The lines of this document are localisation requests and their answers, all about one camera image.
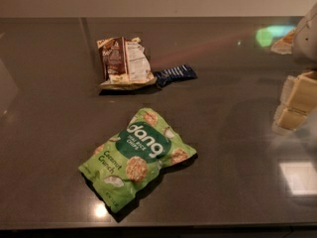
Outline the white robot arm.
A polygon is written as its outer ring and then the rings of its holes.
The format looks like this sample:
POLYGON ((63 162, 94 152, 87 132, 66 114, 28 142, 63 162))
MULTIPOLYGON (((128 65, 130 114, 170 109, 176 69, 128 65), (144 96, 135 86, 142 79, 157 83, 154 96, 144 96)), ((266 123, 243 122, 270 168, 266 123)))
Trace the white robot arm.
POLYGON ((289 75, 281 90, 271 129, 285 135, 298 129, 317 108, 317 4, 271 50, 291 54, 297 63, 308 67, 297 76, 289 75))

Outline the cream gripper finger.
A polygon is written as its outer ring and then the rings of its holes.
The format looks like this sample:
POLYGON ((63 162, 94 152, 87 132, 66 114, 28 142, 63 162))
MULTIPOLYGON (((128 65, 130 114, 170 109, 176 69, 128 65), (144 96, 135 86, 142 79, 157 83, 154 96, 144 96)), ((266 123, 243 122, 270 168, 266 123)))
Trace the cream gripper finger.
POLYGON ((280 95, 287 109, 310 113, 317 107, 317 71, 310 70, 298 76, 288 76, 280 95))
POLYGON ((288 109, 285 105, 279 105, 273 116, 271 130, 278 135, 286 135, 297 130, 306 118, 306 115, 296 110, 288 109))

